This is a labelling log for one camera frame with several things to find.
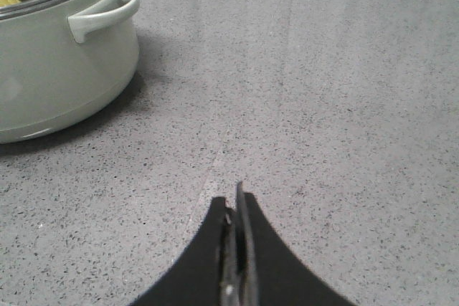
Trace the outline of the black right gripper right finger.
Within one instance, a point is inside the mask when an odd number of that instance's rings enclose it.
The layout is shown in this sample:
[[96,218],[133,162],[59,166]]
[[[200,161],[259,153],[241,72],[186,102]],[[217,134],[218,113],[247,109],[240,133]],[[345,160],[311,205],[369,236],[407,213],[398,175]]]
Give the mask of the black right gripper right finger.
[[236,187],[243,305],[351,305],[307,268],[279,237],[253,193]]

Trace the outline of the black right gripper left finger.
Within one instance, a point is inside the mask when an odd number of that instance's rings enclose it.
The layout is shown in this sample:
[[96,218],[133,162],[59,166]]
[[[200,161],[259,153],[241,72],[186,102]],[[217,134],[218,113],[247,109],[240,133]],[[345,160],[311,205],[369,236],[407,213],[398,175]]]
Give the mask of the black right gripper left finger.
[[229,209],[212,199],[198,232],[181,256],[133,305],[219,305],[222,245]]

